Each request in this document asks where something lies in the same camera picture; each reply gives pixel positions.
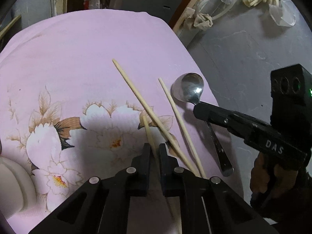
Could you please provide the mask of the right hand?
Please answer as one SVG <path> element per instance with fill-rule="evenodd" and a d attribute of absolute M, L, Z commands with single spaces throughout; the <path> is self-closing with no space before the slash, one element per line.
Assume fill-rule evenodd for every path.
<path fill-rule="evenodd" d="M 277 198 L 293 188 L 298 171 L 285 170 L 279 164 L 267 166 L 267 162 L 265 155 L 259 153 L 251 171 L 250 189 L 255 195 L 267 193 Z"/>

